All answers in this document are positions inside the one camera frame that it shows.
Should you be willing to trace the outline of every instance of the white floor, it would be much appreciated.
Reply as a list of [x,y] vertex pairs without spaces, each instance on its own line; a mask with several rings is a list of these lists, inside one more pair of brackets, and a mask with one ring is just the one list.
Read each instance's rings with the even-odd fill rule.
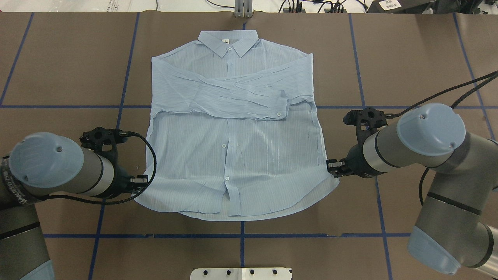
[[[211,0],[220,5],[233,6],[234,0]],[[253,0],[254,10],[278,12],[282,0]],[[372,0],[366,0],[370,6]],[[349,13],[364,13],[363,6],[356,0],[346,0],[344,7]],[[317,12],[321,4],[304,2],[306,12]],[[482,11],[498,14],[497,5],[481,4]],[[2,11],[41,11],[41,12],[100,12],[100,11],[144,11],[156,9],[155,0],[0,0]],[[205,0],[158,0],[159,11],[220,11],[230,8],[216,7]]]

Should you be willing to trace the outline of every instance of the shirt collar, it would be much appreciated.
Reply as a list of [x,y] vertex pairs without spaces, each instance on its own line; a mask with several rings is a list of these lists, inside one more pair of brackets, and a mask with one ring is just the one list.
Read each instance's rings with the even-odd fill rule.
[[199,41],[219,57],[227,53],[227,44],[222,39],[238,40],[231,44],[239,57],[243,57],[259,40],[256,30],[201,31]]

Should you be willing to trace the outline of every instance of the brown table surface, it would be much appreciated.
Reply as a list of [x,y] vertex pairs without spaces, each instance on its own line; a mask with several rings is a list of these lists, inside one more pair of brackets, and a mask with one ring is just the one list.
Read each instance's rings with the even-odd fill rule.
[[[354,127],[342,124],[349,110],[397,113],[497,70],[496,26],[496,15],[461,14],[0,13],[0,151],[39,131],[75,141],[97,126],[145,134],[151,56],[196,40],[202,30],[246,28],[314,53],[328,157],[342,158],[356,141]],[[450,104],[465,90],[436,101]],[[498,82],[456,111],[469,131],[494,138]],[[144,145],[130,139],[120,148],[120,164],[141,174]],[[207,222],[134,202],[54,200],[37,210],[58,279],[186,280],[194,268],[241,266],[291,267],[296,280],[450,279],[406,250],[421,208],[422,171],[345,177],[312,207],[257,222]],[[497,206],[492,195],[483,215],[495,227]],[[490,278],[461,268],[451,279]]]

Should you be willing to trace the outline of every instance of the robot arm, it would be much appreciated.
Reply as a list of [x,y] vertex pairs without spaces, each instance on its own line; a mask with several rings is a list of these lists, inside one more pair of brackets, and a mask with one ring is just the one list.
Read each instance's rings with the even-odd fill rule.
[[498,230],[479,222],[498,186],[498,143],[466,132],[460,116],[443,104],[409,111],[386,127],[383,112],[366,108],[354,114],[356,123],[370,129],[359,133],[346,158],[328,161],[329,172],[368,178],[414,163],[436,171],[408,251],[441,273],[452,275],[464,265],[498,277]]
[[[82,146],[66,137],[35,133],[18,143],[9,156],[2,158],[0,279],[54,279],[34,203],[64,197],[95,204],[118,204],[132,200],[145,190],[155,171],[150,180],[147,175],[135,178],[117,164],[117,144],[125,142],[129,136],[144,140],[136,133],[100,127],[83,133],[80,137]],[[57,191],[105,199],[121,193],[134,196],[102,202],[49,195]]]

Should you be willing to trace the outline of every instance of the striped shirt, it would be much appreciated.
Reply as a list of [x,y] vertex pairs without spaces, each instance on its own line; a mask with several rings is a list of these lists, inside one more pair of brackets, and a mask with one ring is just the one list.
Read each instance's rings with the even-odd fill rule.
[[[147,139],[157,174],[136,201],[216,221],[305,209],[339,180],[326,167],[313,54],[255,30],[203,31],[152,58]],[[147,154],[147,174],[152,158]]]

